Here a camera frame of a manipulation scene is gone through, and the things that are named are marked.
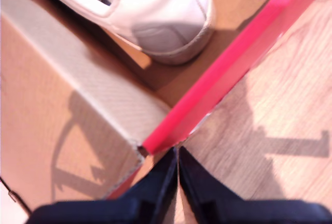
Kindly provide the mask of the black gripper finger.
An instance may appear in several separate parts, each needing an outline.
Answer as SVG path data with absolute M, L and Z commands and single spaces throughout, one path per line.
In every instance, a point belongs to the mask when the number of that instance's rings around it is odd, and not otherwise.
M 212 176 L 185 148 L 179 148 L 179 181 L 198 223 L 221 223 L 218 200 L 233 191 Z
M 163 223 L 177 190 L 177 151 L 169 151 L 140 181 L 121 197 L 129 200 L 123 223 Z

